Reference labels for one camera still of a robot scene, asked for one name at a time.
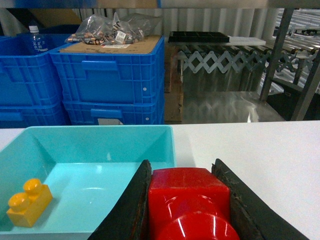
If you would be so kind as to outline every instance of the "yellow lego brick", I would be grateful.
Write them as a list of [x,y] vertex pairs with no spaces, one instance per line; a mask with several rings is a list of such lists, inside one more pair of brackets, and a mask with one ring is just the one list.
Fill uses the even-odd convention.
[[48,185],[42,184],[37,178],[28,180],[23,189],[24,192],[10,198],[10,209],[6,214],[15,226],[31,228],[53,197]]

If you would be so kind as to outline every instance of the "red toy block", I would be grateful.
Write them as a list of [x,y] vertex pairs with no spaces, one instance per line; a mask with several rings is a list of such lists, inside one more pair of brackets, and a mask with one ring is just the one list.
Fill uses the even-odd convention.
[[205,168],[153,171],[151,240],[239,240],[230,225],[230,190]]

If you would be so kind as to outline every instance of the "plastic bag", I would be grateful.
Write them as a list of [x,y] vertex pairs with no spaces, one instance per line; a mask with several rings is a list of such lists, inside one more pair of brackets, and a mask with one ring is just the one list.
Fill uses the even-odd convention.
[[86,18],[66,42],[92,45],[133,44],[150,35],[160,20],[161,17],[138,13],[119,19],[115,12],[113,20],[94,14]]
[[119,19],[118,14],[113,16],[114,40],[117,44],[133,44],[149,36],[161,17],[148,16],[139,13],[129,14]]
[[66,43],[83,42],[92,45],[101,45],[105,42],[115,42],[108,37],[113,33],[113,21],[105,16],[93,14],[83,20],[78,30],[65,40]]

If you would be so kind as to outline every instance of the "stacked blue crate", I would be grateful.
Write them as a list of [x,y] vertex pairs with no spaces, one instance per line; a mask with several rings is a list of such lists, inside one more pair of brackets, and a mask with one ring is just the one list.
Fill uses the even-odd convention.
[[[46,34],[47,45],[64,45],[65,34]],[[0,128],[67,125],[62,87],[49,52],[32,55],[29,34],[0,41]]]
[[164,37],[148,54],[50,52],[72,125],[164,123]]

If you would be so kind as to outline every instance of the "cardboard lid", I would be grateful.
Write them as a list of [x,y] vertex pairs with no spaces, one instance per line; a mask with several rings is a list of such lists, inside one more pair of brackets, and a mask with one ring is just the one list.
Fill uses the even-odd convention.
[[60,49],[60,53],[85,53],[85,54],[149,54],[153,51],[161,36],[151,35],[144,40],[130,44],[126,48],[108,48],[101,45],[89,45],[83,42]]

